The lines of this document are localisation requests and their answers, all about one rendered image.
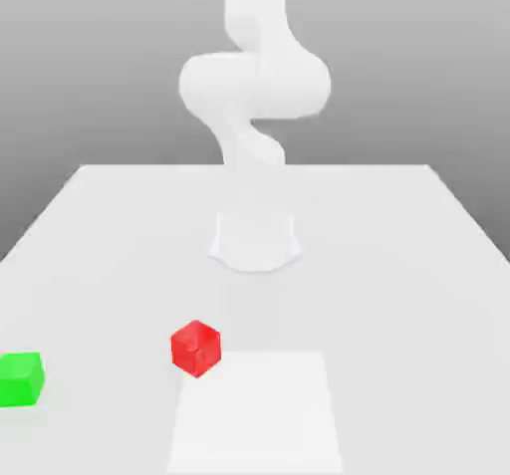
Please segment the small green cube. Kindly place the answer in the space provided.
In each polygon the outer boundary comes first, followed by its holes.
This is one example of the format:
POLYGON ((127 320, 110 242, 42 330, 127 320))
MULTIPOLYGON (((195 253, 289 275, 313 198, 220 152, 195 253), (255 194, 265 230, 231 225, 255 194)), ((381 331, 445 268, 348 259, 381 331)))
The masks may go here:
POLYGON ((34 405, 44 383, 45 371, 38 352, 0 356, 0 407, 34 405))

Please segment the small red cube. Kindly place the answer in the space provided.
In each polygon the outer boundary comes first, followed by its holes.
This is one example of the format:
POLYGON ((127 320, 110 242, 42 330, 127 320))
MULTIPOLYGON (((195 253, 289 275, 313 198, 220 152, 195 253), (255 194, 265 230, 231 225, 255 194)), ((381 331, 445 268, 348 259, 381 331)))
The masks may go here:
POLYGON ((220 333, 194 320, 170 337, 172 363, 199 378, 221 361, 220 333))

